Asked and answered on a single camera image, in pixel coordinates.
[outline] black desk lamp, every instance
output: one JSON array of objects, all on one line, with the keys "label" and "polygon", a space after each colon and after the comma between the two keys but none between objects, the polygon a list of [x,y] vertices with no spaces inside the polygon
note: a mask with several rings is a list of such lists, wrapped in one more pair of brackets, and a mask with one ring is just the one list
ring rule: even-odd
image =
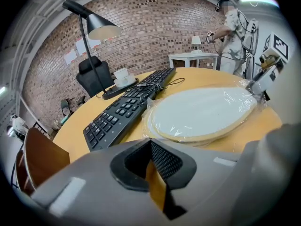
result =
[{"label": "black desk lamp", "polygon": [[117,27],[115,24],[108,21],[107,19],[97,15],[96,13],[92,12],[91,10],[85,8],[84,6],[78,4],[77,2],[74,2],[72,0],[66,0],[63,3],[63,8],[65,8],[79,16],[80,31],[83,36],[88,59],[90,61],[91,67],[97,77],[97,80],[100,83],[100,86],[103,90],[103,99],[104,100],[110,99],[110,98],[122,93],[123,91],[125,91],[127,88],[122,88],[122,90],[117,89],[117,88],[114,88],[113,90],[110,89],[109,93],[107,93],[107,91],[105,91],[103,84],[101,83],[101,80],[98,76],[98,73],[96,72],[94,64],[92,63],[91,55],[89,52],[89,48],[88,48],[85,33],[84,33],[84,26],[83,26],[82,19],[84,18],[87,21],[88,36],[92,40],[106,40],[106,39],[116,37],[121,34],[121,29],[119,27]]}]

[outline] lamp base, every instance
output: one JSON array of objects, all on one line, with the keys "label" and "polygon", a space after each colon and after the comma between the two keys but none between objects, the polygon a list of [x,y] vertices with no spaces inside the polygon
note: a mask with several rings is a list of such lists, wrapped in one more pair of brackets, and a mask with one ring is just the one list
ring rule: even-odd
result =
[{"label": "lamp base", "polygon": [[136,81],[133,84],[127,85],[127,86],[122,87],[122,88],[118,88],[116,85],[114,85],[112,88],[107,90],[107,93],[103,94],[103,99],[104,100],[111,99],[111,98],[125,92],[127,89],[133,87],[138,82],[139,82],[139,79],[136,78]]}]

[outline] lamp shade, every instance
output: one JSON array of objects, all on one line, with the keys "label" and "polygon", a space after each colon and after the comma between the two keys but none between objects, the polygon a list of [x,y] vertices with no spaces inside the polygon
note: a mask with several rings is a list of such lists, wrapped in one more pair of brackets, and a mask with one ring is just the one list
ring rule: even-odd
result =
[{"label": "lamp shade", "polygon": [[191,40],[191,44],[202,44],[199,36],[193,36]]},{"label": "lamp shade", "polygon": [[106,40],[121,34],[119,27],[95,13],[87,17],[87,30],[92,40]]}]

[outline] white side table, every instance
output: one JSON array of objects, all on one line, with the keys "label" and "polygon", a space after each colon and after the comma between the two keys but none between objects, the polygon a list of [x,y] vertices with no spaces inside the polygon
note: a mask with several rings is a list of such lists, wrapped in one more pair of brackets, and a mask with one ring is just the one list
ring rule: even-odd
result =
[{"label": "white side table", "polygon": [[190,60],[197,60],[199,64],[200,59],[207,59],[207,58],[214,58],[214,65],[213,69],[216,70],[216,65],[217,65],[217,57],[218,54],[211,54],[211,53],[200,53],[200,54],[193,54],[193,53],[184,53],[184,54],[173,54],[169,55],[169,64],[170,67],[174,67],[174,62],[173,60],[183,60],[185,61],[185,68],[190,67]]}]

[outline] black office chair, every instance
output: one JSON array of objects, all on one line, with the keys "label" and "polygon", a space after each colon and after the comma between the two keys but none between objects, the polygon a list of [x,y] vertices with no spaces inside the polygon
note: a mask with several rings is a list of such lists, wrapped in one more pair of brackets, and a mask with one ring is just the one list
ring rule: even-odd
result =
[{"label": "black office chair", "polygon": [[[104,89],[113,85],[114,81],[111,77],[108,63],[100,61],[96,56],[92,57],[92,62]],[[91,98],[102,91],[100,83],[98,82],[88,59],[80,62],[79,73],[76,75],[76,80],[84,87]]]},{"label": "black office chair", "polygon": [[73,114],[73,112],[70,110],[69,103],[68,103],[68,101],[66,99],[64,99],[64,100],[61,101],[61,109],[62,109],[63,116],[65,117],[66,114],[63,111],[64,108],[67,108],[69,110],[69,112],[70,112],[69,115]]}]

